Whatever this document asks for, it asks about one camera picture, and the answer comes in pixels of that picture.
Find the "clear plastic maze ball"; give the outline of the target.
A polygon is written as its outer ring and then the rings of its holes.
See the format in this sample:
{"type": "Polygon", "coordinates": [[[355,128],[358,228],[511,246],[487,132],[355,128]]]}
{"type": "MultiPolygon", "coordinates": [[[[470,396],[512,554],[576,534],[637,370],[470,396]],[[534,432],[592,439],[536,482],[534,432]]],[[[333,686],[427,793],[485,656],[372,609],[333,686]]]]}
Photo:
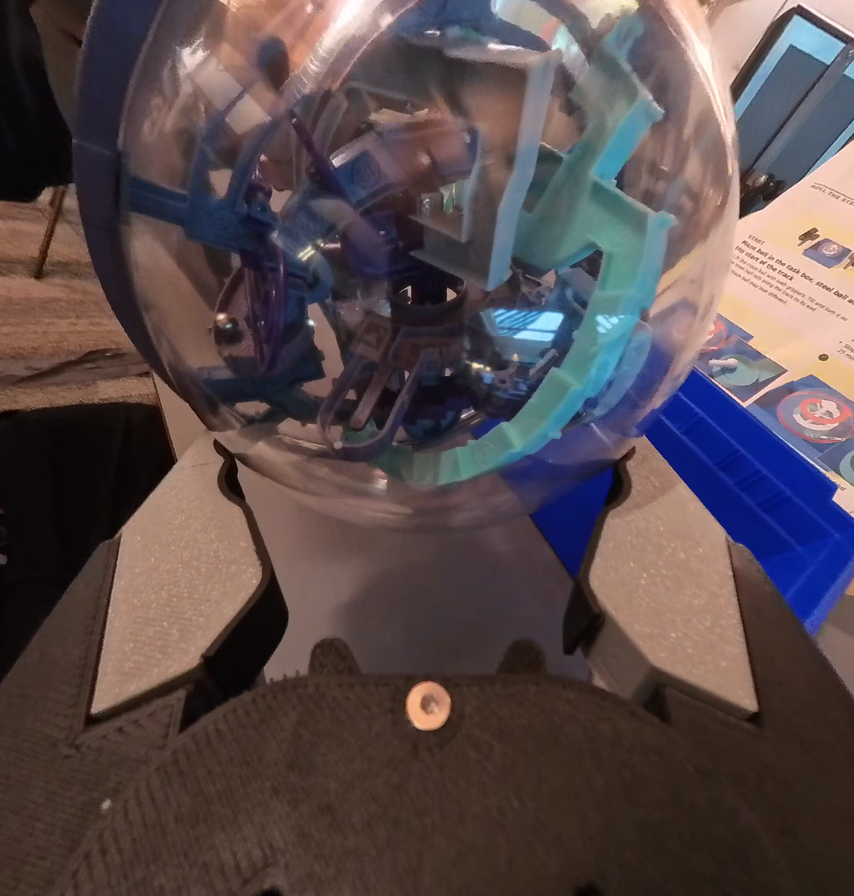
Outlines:
{"type": "Polygon", "coordinates": [[[531,512],[712,334],[736,152],[703,5],[95,2],[74,156],[104,295],[311,503],[531,512]]]}

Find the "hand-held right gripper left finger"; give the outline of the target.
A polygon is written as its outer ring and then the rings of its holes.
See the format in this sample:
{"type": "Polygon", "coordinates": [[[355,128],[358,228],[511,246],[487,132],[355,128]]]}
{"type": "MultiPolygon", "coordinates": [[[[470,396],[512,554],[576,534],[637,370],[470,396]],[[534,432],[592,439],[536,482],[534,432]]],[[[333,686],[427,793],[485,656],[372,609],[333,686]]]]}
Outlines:
{"type": "Polygon", "coordinates": [[[288,610],[238,472],[197,439],[119,532],[92,719],[187,686],[231,700],[263,676],[288,610]]]}

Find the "printed instruction sheet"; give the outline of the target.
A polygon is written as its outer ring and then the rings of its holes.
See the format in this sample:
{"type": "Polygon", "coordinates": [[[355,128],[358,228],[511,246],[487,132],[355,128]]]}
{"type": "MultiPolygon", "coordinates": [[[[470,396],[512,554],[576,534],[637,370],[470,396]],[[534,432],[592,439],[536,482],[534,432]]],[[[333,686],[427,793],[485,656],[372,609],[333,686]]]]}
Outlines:
{"type": "Polygon", "coordinates": [[[854,517],[854,187],[813,176],[743,218],[720,313],[748,364],[711,377],[854,517]]]}

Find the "blue plastic bin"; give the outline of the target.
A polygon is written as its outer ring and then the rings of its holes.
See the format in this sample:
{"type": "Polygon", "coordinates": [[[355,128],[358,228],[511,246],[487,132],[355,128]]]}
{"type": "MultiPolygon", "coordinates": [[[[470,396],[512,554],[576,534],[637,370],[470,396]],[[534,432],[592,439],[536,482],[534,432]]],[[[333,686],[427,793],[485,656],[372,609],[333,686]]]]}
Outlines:
{"type": "Polygon", "coordinates": [[[641,431],[817,633],[854,578],[854,518],[836,483],[698,373],[641,431]]]}

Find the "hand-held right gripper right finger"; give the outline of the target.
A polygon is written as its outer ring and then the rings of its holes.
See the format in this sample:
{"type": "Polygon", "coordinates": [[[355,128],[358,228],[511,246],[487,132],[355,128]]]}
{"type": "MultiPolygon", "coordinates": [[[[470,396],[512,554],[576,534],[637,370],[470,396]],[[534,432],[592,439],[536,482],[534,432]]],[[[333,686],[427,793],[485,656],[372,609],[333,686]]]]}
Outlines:
{"type": "Polygon", "coordinates": [[[650,444],[612,470],[564,614],[563,649],[645,703],[671,688],[745,721],[757,689],[722,526],[650,444]]]}

